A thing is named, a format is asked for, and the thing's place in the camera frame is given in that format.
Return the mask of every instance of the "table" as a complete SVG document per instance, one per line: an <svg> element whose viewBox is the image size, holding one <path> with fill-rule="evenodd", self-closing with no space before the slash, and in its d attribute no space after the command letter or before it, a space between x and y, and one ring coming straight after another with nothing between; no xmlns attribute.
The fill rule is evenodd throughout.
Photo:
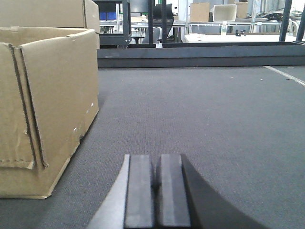
<svg viewBox="0 0 305 229"><path fill-rule="evenodd" d="M280 35L246 35L236 37L235 35L204 35L192 33L186 35L185 43L201 43L201 42L278 42ZM295 41L295 37L286 36L286 42Z"/></svg>

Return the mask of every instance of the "open cardboard box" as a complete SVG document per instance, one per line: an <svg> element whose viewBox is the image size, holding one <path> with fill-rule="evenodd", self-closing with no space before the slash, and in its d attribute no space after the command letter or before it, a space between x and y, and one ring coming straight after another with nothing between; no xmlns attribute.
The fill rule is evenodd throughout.
<svg viewBox="0 0 305 229"><path fill-rule="evenodd" d="M94 29L100 47L99 7L91 0L0 0L0 27L12 26Z"/></svg>
<svg viewBox="0 0 305 229"><path fill-rule="evenodd" d="M51 195L99 108L95 31L0 28L0 197Z"/></svg>

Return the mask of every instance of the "black platform edge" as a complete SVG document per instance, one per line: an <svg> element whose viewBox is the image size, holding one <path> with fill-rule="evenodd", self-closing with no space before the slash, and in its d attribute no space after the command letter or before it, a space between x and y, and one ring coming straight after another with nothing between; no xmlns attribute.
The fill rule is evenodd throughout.
<svg viewBox="0 0 305 229"><path fill-rule="evenodd" d="M162 154L156 169L158 228L190 229L191 221L179 154Z"/></svg>
<svg viewBox="0 0 305 229"><path fill-rule="evenodd" d="M125 229L154 227L153 170L148 155L132 155L130 159Z"/></svg>
<svg viewBox="0 0 305 229"><path fill-rule="evenodd" d="M218 194L181 155L186 194L194 229L268 229Z"/></svg>
<svg viewBox="0 0 305 229"><path fill-rule="evenodd" d="M124 156L121 170L87 229L122 229L124 226L130 155Z"/></svg>
<svg viewBox="0 0 305 229"><path fill-rule="evenodd" d="M167 43L164 47L100 49L98 67L305 65L305 47L299 42Z"/></svg>

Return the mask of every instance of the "white container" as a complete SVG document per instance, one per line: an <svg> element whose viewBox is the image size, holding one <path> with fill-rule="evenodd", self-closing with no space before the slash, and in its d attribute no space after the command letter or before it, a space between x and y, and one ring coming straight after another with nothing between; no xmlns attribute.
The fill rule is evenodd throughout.
<svg viewBox="0 0 305 229"><path fill-rule="evenodd" d="M232 5L214 5L213 21L235 21L237 14L237 6Z"/></svg>

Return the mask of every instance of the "black metal frame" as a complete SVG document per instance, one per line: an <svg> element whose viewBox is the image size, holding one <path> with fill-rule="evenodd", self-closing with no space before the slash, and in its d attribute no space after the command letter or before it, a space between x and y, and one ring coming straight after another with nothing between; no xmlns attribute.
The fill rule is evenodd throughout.
<svg viewBox="0 0 305 229"><path fill-rule="evenodd" d="M129 45L128 49L98 50L99 68L139 67L205 67L305 65L304 42L283 42L287 34L292 0L286 0L279 42L247 43L166 43L163 48L153 45L153 0L149 8L149 44ZM166 0L162 1L163 36L166 31ZM297 41L305 30L303 12Z"/></svg>
<svg viewBox="0 0 305 229"><path fill-rule="evenodd" d="M100 34L100 45L126 46L132 40L130 0L94 0L94 2L118 3L123 6L123 33Z"/></svg>

